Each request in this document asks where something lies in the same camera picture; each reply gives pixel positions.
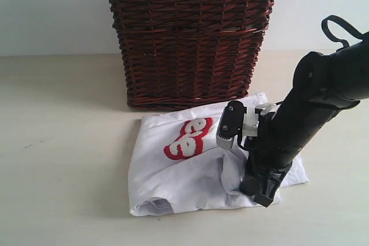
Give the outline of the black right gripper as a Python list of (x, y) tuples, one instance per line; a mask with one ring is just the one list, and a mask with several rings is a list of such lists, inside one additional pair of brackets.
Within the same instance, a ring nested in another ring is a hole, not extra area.
[(218, 147), (231, 150), (236, 138), (237, 145), (248, 151), (239, 189), (247, 196), (254, 196), (253, 201), (263, 207), (273, 203), (276, 191), (291, 168), (291, 160), (285, 156), (287, 151), (278, 146), (270, 129), (274, 107), (274, 104), (265, 104), (246, 108), (242, 102), (232, 100), (223, 109), (216, 131)]

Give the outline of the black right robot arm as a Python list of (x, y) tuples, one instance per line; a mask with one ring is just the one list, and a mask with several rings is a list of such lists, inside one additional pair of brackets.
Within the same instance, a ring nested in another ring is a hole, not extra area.
[(298, 63), (292, 89), (278, 109), (230, 101), (216, 143), (248, 152), (239, 191), (262, 206), (274, 201), (293, 159), (328, 121), (368, 98), (368, 34), (330, 55), (309, 52)]

